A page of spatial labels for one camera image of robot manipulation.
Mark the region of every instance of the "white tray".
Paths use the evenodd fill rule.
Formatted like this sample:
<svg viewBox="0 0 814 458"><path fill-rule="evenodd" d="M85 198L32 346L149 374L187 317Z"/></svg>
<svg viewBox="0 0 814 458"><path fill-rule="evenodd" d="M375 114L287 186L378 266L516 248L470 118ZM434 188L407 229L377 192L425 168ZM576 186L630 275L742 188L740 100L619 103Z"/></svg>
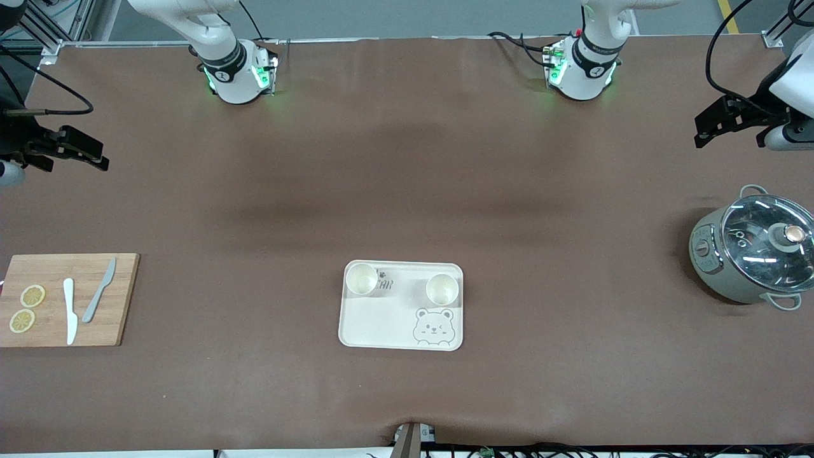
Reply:
<svg viewBox="0 0 814 458"><path fill-rule="evenodd" d="M463 343L461 267L439 262L349 262L342 285L339 340L346 346L457 350Z"/></svg>

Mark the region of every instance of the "pot handle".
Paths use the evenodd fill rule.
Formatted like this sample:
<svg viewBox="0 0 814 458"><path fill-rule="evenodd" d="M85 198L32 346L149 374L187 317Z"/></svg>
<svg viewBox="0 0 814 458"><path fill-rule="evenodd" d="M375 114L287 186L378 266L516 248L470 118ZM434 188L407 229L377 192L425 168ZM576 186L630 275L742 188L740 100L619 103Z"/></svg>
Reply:
<svg viewBox="0 0 814 458"><path fill-rule="evenodd" d="M760 298L762 298L763 300L768 302L769 305L771 305L772 307L774 307L774 308L776 308L778 310L783 310L783 311L797 310L798 308L800 308L800 304L803 303L803 299L800 297L800 293L796 293L796 294L763 293L763 294L760 295ZM780 299L780 298L794 299L794 305L791 306L791 307L784 307L784 306L778 304L777 301L775 300L775 299Z"/></svg>
<svg viewBox="0 0 814 458"><path fill-rule="evenodd" d="M744 187L742 187L742 188L741 188L741 194L740 194L740 198L741 198L741 199L743 198L743 192L744 192L745 190L747 190L747 189L754 189L754 190L755 190L755 191L757 191L759 194L768 194L768 191L766 191L766 188L765 188L765 187L760 186L759 184L747 184L746 186L744 186Z"/></svg>

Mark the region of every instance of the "bear drawing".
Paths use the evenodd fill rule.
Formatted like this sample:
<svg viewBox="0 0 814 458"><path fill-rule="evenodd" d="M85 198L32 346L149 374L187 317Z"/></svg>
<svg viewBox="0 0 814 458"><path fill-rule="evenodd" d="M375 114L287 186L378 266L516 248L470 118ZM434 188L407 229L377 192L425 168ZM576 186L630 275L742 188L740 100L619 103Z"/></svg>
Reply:
<svg viewBox="0 0 814 458"><path fill-rule="evenodd" d="M439 345L449 344L455 340L453 312L450 309L443 309L440 312L418 309L415 315L418 322L413 329L413 337L419 343L424 341L430 345Z"/></svg>

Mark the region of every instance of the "knife handle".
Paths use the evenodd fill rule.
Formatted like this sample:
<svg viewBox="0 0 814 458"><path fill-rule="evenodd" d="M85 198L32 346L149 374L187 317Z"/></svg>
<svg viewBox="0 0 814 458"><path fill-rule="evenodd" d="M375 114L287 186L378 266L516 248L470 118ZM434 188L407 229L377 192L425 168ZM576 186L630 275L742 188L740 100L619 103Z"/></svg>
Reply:
<svg viewBox="0 0 814 458"><path fill-rule="evenodd" d="M67 278L62 282L63 291L65 292L65 309L73 312L73 278Z"/></svg>
<svg viewBox="0 0 814 458"><path fill-rule="evenodd" d="M82 323L90 323L90 321L94 318L94 313L96 313L96 306L99 305L99 299L102 298L102 291L104 291L103 286L99 286L96 290L96 294L94 294L94 298L90 300L90 304L88 308L85 310L85 314L82 316Z"/></svg>

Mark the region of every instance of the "blue cable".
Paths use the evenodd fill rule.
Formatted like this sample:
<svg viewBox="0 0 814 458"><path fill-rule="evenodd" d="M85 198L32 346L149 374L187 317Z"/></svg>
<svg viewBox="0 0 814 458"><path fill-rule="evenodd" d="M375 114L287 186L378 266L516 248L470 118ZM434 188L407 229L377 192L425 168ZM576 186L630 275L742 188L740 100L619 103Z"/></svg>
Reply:
<svg viewBox="0 0 814 458"><path fill-rule="evenodd" d="M71 7L72 7L72 6L74 6L74 5L76 5L77 3L79 3L79 0L73 0L73 1L72 1L72 2L70 2L70 3L69 3L67 6L66 6L66 7L64 7L63 9L61 9L61 10L59 10L59 11L55 12L55 13L54 13L54 15L53 15L53 16L51 16L51 19L56 19L56 16L61 15L61 14L62 14L62 13L64 13L65 11L67 11L67 10L71 9ZM15 36L17 33L21 33L21 32L23 32L23 31L24 31L23 29L20 29L20 30L18 30L18 31L16 31L16 32L14 32L14 33L9 33L9 34L8 34L8 35L6 35L5 37L0 37L0 42L4 42L4 41L6 41L6 40L7 40L7 39L9 39L9 38L14 37L14 36Z"/></svg>

